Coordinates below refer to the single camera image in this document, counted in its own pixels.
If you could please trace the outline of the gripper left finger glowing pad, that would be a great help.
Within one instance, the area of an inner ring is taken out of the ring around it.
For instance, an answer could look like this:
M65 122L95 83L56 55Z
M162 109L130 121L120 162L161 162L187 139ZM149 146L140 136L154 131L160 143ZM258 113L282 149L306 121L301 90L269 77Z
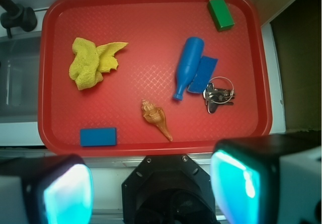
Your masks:
M90 223L93 178L77 155L1 158L1 223Z

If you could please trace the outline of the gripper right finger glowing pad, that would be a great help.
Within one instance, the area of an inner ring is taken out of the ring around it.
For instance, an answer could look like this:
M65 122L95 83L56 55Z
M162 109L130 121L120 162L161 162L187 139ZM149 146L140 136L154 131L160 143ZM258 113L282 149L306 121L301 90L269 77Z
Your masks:
M220 140L211 187L229 223L321 223L321 135Z

